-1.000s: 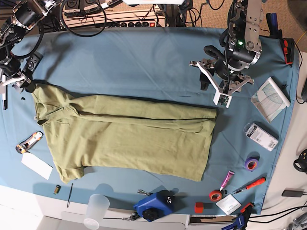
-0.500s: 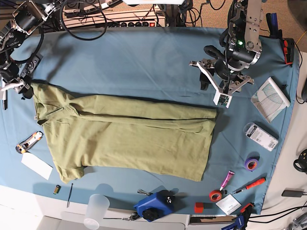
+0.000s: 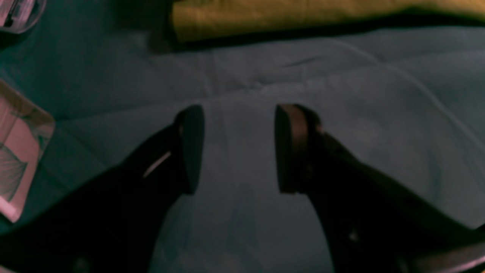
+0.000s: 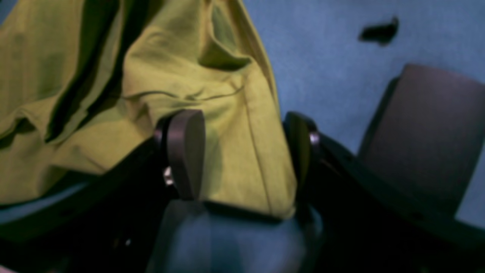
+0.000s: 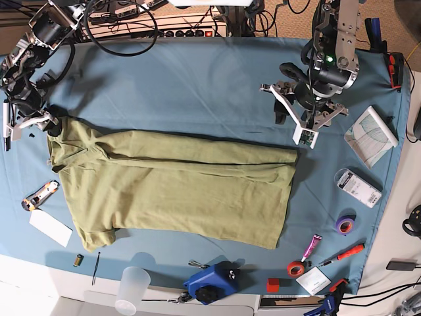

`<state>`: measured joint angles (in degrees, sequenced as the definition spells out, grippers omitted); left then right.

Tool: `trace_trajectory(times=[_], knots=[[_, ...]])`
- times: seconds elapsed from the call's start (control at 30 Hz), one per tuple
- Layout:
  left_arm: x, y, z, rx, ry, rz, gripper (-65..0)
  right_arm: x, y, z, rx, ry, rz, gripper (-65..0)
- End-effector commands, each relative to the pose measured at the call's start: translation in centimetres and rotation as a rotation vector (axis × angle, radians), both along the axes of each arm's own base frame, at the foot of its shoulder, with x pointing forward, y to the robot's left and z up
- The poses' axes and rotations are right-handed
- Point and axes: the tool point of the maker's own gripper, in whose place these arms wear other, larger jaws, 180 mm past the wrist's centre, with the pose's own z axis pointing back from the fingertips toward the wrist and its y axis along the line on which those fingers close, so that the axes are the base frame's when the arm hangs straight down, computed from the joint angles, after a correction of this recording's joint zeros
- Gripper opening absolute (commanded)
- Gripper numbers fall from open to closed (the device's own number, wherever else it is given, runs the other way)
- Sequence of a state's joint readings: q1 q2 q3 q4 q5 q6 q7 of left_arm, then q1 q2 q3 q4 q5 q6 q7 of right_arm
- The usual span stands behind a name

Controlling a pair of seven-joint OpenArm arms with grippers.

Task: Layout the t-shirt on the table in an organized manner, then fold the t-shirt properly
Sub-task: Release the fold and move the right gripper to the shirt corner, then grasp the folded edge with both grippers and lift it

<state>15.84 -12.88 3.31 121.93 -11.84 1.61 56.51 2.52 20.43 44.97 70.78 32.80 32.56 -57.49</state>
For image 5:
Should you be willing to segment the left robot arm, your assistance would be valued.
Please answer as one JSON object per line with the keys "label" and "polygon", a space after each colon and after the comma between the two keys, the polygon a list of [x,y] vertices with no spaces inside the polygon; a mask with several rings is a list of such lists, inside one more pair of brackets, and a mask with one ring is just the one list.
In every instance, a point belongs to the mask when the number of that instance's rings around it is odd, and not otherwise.
{"label": "left robot arm", "polygon": [[282,63],[280,71],[289,81],[260,86],[261,91],[275,97],[276,123],[283,124],[287,117],[293,119],[295,144],[314,148],[322,127],[329,127],[339,115],[348,115],[348,109],[332,98],[357,79],[355,43],[360,23],[358,1],[319,1],[312,37],[301,50],[301,62],[307,71],[293,63]]}

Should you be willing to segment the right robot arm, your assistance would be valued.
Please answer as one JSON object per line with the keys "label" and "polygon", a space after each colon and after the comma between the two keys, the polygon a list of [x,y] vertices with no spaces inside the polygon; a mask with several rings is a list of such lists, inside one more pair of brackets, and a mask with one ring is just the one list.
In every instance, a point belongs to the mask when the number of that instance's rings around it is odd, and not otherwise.
{"label": "right robot arm", "polygon": [[[61,123],[45,96],[66,75],[73,62],[76,48],[71,36],[80,29],[86,11],[84,1],[47,1],[30,19],[30,31],[1,63],[3,101],[3,140],[5,150],[22,137],[22,130],[37,126],[42,131],[60,132]],[[66,66],[56,78],[44,74],[37,82],[30,77],[53,56],[64,43],[70,45]]]}

